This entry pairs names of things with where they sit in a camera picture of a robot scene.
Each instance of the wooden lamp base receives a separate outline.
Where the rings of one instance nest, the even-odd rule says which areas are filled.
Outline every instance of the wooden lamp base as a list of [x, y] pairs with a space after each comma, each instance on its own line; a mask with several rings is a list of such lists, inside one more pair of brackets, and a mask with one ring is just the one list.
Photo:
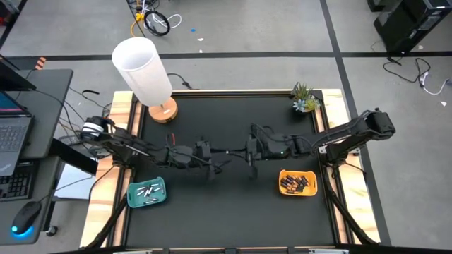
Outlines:
[[177, 115], [176, 101], [170, 97], [161, 106], [149, 107], [149, 114], [158, 123], [170, 122]]

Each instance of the computer mouse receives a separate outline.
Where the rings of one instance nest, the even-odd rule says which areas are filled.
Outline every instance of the computer mouse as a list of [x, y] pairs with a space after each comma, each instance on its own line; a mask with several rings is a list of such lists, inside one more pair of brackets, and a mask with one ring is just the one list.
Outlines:
[[33, 225], [33, 222], [40, 213], [40, 210], [41, 202], [31, 201], [26, 203], [14, 218], [11, 231], [18, 235], [25, 233], [31, 225]]

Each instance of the teal tray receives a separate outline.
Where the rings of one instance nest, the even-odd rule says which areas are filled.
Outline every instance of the teal tray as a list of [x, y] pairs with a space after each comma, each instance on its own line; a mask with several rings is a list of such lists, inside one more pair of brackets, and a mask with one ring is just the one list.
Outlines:
[[[144, 196], [144, 193], [141, 195], [137, 195], [141, 191], [145, 191], [150, 187], [153, 187], [154, 189], [161, 187], [161, 190], [158, 190], [156, 192], [151, 192], [148, 197]], [[152, 198], [157, 198], [158, 200], [155, 202], [152, 202], [150, 204], [146, 204], [146, 202], [151, 201]], [[147, 205], [155, 205], [160, 202], [165, 201], [167, 199], [167, 189], [165, 188], [165, 181], [163, 181], [163, 178], [157, 177], [156, 179], [152, 179], [149, 181], [144, 181], [140, 183], [131, 183], [129, 184], [129, 187], [127, 187], [127, 204], [129, 204], [129, 207], [137, 208], [137, 207], [144, 207]]]

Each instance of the lamp shade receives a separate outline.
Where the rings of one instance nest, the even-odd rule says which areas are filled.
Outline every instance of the lamp shade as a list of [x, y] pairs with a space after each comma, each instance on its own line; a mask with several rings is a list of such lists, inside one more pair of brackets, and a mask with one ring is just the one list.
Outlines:
[[171, 97], [171, 82], [151, 40], [143, 37], [124, 40], [114, 49], [112, 61], [144, 105], [159, 106]]

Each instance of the blue light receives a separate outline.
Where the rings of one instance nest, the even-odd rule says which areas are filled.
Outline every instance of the blue light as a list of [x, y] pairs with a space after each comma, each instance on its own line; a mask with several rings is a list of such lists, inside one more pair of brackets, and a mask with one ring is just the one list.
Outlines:
[[33, 234], [34, 230], [35, 230], [35, 228], [33, 226], [31, 226], [24, 233], [21, 233], [21, 234], [13, 233], [13, 237], [16, 239], [25, 239], [25, 238], [28, 238], [29, 236], [31, 236]]

